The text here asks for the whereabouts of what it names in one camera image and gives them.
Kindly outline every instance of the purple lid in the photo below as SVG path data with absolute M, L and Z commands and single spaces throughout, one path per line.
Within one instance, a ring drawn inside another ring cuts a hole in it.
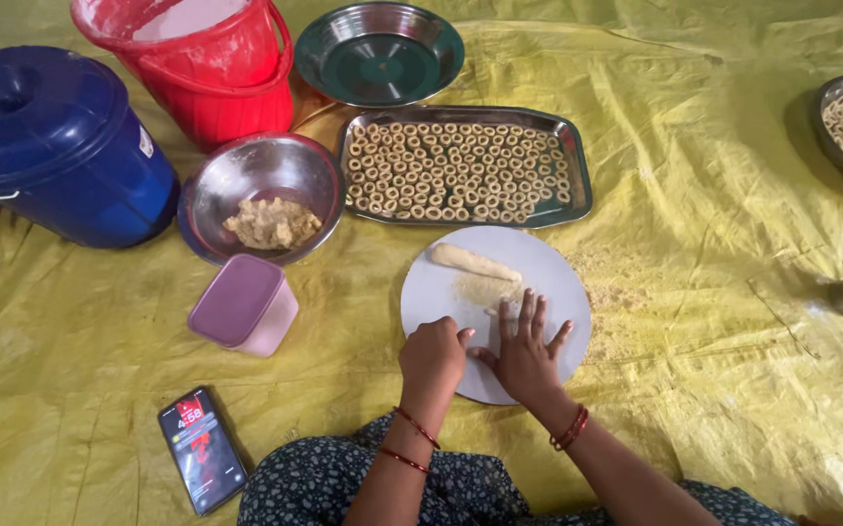
M 188 316 L 188 328 L 226 347 L 249 338 L 272 304 L 285 273 L 247 254 L 231 257 Z

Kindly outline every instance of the blue lid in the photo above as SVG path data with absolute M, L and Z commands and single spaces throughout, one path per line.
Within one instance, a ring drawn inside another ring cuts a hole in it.
M 128 105 L 122 81 L 98 62 L 45 46 L 1 49 L 0 186 L 79 156 L 116 130 Z

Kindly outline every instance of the smartphone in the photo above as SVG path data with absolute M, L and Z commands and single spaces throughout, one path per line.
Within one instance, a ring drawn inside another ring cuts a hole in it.
M 246 468 L 220 415 L 204 386 L 158 412 L 161 432 L 198 517 L 227 502 L 247 482 Z

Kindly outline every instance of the woman's left hand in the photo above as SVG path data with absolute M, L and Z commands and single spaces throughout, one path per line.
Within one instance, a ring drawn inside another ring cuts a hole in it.
M 399 355 L 402 368 L 402 408 L 421 424 L 439 428 L 461 383 L 466 347 L 474 329 L 457 330 L 457 322 L 443 317 L 423 323 L 408 335 Z

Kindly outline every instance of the person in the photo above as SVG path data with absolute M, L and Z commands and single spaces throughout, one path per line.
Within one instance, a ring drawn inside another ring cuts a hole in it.
M 466 349 L 472 329 L 451 317 L 422 324 L 399 356 L 402 398 L 394 413 L 351 437 L 305 438 L 267 456 L 247 484 L 238 526 L 763 525 L 794 524 L 738 488 L 676 485 L 621 444 L 558 383 L 556 358 L 573 329 L 545 343 L 547 302 L 525 291 L 518 321 L 500 304 L 500 352 Z M 567 517 L 536 518 L 493 457 L 439 451 L 437 437 L 466 356 L 558 437 L 600 499 Z

